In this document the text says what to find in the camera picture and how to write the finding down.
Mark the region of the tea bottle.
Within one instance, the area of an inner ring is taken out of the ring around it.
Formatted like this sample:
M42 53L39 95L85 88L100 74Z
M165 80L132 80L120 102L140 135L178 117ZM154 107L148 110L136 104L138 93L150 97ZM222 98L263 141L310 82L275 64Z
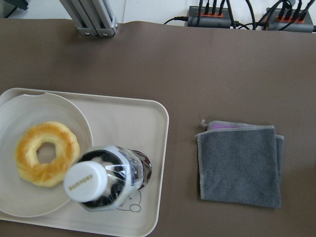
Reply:
M145 187L152 164L142 152L108 145L93 147L67 172L63 186L68 197L89 211L115 210Z

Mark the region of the beige tray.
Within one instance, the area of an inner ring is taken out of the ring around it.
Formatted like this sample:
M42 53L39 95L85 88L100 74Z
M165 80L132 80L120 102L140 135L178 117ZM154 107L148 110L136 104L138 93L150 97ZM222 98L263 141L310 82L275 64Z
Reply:
M40 217L14 217L6 221L66 230L144 237L156 227L160 206L169 116L153 100L61 92L83 112L92 130L93 143L119 145L141 151L153 166L148 185L127 199L118 210L91 212L74 201Z

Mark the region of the dark grey cloth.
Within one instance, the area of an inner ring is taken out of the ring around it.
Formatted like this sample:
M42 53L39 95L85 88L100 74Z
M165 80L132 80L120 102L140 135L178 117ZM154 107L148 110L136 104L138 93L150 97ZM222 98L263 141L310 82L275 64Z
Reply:
M206 127L196 135L201 199L281 207L284 136L273 125L201 123Z

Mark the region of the yellow glazed donut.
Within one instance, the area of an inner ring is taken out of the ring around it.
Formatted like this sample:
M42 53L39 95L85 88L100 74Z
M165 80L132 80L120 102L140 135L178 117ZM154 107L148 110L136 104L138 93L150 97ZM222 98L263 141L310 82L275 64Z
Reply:
M45 143L55 147L55 158L49 163L41 163L38 159L38 149ZM80 146L76 135L56 121L46 121L30 127L15 149L19 176L42 187L54 187L61 183L79 155Z

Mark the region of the grey usb hub left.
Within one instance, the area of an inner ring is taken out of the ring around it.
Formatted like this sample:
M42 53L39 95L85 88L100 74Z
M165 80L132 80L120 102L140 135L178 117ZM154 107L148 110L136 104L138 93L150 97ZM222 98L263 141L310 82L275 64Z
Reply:
M201 8L200 15L198 14L198 6L190 6L188 11L188 27L202 27L202 28L224 28L229 29L234 26L231 9L224 7L221 15L219 9L216 8L212 14L212 7L209 12L205 13L205 7Z

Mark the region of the grey usb hub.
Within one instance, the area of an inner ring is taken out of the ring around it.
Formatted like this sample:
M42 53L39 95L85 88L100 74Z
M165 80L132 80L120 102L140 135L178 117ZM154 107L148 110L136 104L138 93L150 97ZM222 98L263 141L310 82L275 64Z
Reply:
M209 12L205 13L205 7L201 8L200 15L198 14L198 6L190 6L188 11L188 27L202 27L202 28L224 28L229 29L234 26L231 9L224 7L221 15L219 9L216 8L212 14L212 7Z
M284 15L279 18L281 8L275 9L270 13L270 8L267 8L268 15L265 17L262 23L262 30L268 31L288 31L288 32L301 32L312 33L314 31L314 24L312 22L309 12L306 13L304 19L298 15L298 18L293 21L293 15L295 10L292 11L291 16L287 19L286 15L289 9L284 11Z

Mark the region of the white plate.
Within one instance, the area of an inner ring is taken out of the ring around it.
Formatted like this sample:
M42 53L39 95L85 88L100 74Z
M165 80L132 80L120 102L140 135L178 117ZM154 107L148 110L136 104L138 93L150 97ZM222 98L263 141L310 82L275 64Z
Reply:
M81 110L52 92L12 88L0 96L0 209L17 217L48 214L69 201L62 184L47 188L20 178L14 152L19 139L33 125L45 121L64 124L77 137L80 151L93 144Z

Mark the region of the grey usb hub right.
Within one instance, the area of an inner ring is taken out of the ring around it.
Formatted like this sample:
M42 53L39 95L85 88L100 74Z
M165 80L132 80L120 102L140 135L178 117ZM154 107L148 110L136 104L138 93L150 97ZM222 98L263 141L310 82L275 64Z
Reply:
M287 19L286 15L289 9L284 11L284 15L279 18L281 8L275 9L270 13L270 8L267 8L268 15L265 17L262 23L262 30L268 31L288 31L288 32L301 32L312 33L314 31L314 24L312 22L309 12L306 13L304 19L298 15L298 18L293 21L293 15L295 10L292 11L291 16Z

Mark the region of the aluminium frame post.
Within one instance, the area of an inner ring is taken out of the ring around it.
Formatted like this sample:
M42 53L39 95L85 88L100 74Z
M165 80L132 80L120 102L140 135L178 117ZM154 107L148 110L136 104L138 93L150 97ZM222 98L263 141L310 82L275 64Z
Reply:
M113 37L118 21L107 0L61 0L83 36Z

